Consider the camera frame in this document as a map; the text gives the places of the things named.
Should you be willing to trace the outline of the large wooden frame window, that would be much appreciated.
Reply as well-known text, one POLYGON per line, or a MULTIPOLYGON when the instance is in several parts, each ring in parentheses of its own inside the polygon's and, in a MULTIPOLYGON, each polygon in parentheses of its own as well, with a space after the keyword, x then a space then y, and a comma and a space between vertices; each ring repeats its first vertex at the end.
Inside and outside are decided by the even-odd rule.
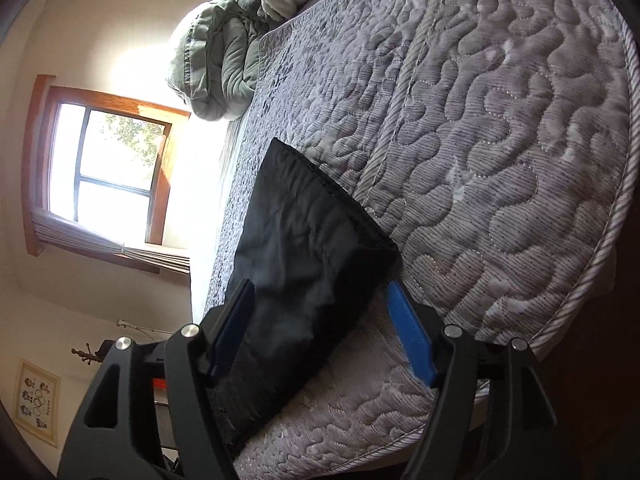
MULTIPOLYGON (((54 76, 37 75, 22 151, 26 252, 37 257, 56 247, 38 240, 30 216, 36 207, 114 242, 170 247, 164 236, 176 133, 189 117, 178 108, 59 86, 54 76)), ((144 272, 166 271, 72 253, 144 272)))

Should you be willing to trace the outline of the lavender quilted bedspread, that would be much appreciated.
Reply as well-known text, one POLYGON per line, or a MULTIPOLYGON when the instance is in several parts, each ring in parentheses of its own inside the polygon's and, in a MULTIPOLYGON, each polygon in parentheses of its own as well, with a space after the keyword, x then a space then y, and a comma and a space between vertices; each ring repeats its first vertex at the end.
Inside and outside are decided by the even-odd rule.
POLYGON ((207 301, 267 146, 397 244, 417 300, 544 356, 608 262, 639 169, 639 59, 612 0, 310 0, 259 45, 207 301))

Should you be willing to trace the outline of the striped curtain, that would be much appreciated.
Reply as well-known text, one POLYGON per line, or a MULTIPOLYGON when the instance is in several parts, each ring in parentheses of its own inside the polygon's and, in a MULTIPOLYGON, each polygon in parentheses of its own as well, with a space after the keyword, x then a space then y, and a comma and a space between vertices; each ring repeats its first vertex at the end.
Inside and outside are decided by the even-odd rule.
POLYGON ((190 258, 184 249, 114 242, 39 207, 30 216, 40 242, 91 257, 114 257, 175 273, 190 273, 190 258))

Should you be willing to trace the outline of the wooden coat rack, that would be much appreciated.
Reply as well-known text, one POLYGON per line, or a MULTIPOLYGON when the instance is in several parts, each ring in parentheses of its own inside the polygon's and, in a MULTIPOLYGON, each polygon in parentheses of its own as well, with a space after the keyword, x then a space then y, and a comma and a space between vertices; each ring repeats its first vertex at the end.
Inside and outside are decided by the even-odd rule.
POLYGON ((91 365, 92 363, 102 363, 110 351, 111 346, 112 344, 109 341, 104 340, 100 348, 96 351, 92 351, 90 346, 86 344, 86 350, 72 349, 70 352, 72 352, 74 356, 78 356, 82 362, 91 365))

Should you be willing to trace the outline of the grey folded comforter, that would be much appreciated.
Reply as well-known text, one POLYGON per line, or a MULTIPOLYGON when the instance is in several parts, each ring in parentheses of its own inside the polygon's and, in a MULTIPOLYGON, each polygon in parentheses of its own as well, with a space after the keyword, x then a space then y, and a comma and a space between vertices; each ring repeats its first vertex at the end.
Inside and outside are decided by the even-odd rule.
POLYGON ((262 0, 210 0, 169 39, 168 87, 208 122, 241 117, 259 75, 259 40, 274 26, 262 0))

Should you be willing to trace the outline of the framed wall picture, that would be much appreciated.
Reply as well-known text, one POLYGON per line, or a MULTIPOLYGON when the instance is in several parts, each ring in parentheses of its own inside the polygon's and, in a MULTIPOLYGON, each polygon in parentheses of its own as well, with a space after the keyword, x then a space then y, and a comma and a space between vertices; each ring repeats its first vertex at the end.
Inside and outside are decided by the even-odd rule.
POLYGON ((58 398, 61 378, 20 359, 16 375, 14 422, 54 448, 58 447, 58 398))

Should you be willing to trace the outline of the black pants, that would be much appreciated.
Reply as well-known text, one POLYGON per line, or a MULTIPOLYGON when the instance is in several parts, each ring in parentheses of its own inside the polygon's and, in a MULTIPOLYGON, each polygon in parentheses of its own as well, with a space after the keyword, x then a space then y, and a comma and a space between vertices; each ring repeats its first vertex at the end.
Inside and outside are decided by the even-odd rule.
POLYGON ((231 456, 326 365, 398 258, 356 200, 295 148, 271 141, 227 289, 248 292, 215 346, 210 398, 231 456))

